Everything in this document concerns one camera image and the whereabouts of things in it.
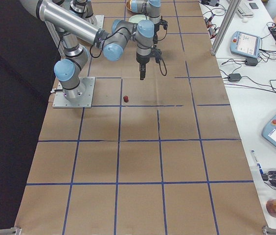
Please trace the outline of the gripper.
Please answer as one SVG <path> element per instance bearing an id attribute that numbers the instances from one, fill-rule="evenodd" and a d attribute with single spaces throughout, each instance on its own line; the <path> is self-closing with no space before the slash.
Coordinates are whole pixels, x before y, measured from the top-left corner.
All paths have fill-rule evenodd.
<path id="1" fill-rule="evenodd" d="M 154 24 L 153 44 L 157 44 L 158 43 L 158 31 L 159 31 L 159 23 Z"/>
<path id="2" fill-rule="evenodd" d="M 136 55 L 136 61 L 139 63 L 139 78 L 140 80 L 144 80 L 146 76 L 146 64 L 150 61 L 150 57 Z"/>

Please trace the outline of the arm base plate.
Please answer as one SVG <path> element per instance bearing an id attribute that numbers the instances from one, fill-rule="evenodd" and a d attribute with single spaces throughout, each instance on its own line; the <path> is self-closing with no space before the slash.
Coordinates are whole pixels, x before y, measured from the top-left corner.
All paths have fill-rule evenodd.
<path id="1" fill-rule="evenodd" d="M 80 77 L 80 84 L 74 90 L 65 90 L 61 83 L 55 89 L 53 108 L 91 108 L 95 77 Z"/>
<path id="2" fill-rule="evenodd" d="M 88 18 L 88 21 L 96 27 L 103 28 L 104 17 L 104 15 L 92 15 Z"/>

